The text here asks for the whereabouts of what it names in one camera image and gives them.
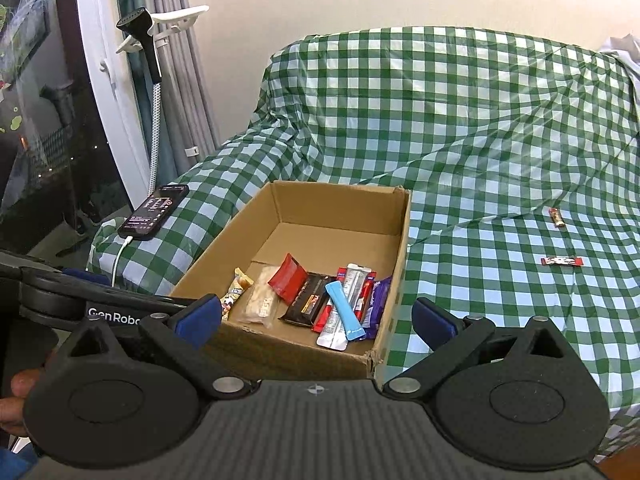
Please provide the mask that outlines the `person left hand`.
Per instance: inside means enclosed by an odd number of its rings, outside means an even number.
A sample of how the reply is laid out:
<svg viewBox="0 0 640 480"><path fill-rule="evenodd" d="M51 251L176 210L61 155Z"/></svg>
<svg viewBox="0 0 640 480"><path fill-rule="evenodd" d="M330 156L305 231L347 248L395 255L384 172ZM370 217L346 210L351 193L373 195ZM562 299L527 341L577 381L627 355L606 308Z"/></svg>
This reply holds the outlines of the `person left hand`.
<svg viewBox="0 0 640 480"><path fill-rule="evenodd" d="M44 360L42 367L22 370L11 379L10 395L0 400L1 429L10 436L27 436L23 417L25 401L30 390L35 387L36 382L54 356L55 351L52 350Z"/></svg>

